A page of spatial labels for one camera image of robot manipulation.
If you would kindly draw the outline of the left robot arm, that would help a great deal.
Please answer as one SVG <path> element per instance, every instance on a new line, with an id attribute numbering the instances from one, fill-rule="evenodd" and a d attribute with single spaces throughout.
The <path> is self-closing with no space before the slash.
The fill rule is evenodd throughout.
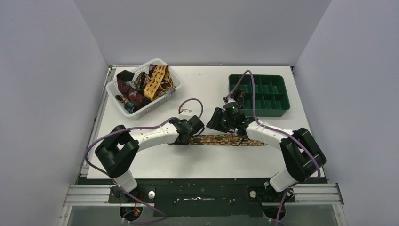
<path id="1" fill-rule="evenodd" d="M 139 197 L 139 189 L 130 166 L 136 154 L 163 144 L 186 145 L 204 128 L 204 123 L 196 115 L 188 120 L 172 117 L 153 127 L 125 128 L 119 125 L 95 142 L 99 144 L 95 155 L 105 174 L 120 187 L 121 197 L 134 202 Z"/>

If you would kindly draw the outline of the beige paisley patterned tie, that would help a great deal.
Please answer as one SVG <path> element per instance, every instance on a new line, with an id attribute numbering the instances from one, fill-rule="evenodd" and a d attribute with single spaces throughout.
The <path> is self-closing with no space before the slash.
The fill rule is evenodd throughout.
<path id="1" fill-rule="evenodd" d="M 266 146 L 267 144 L 260 141 L 240 138 L 235 134 L 209 134 L 191 137 L 185 145 Z"/>

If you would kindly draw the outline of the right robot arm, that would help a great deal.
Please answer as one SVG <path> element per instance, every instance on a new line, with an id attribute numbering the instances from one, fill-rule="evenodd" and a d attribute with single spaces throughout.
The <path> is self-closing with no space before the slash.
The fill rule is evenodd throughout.
<path id="1" fill-rule="evenodd" d="M 313 174 L 321 177 L 326 157 L 312 134 L 305 128 L 282 129 L 245 116 L 235 102 L 216 108 L 207 128 L 219 132 L 233 132 L 238 137 L 259 141 L 281 151 L 285 166 L 265 183 L 275 192 L 282 192 L 294 184 L 304 182 Z"/>

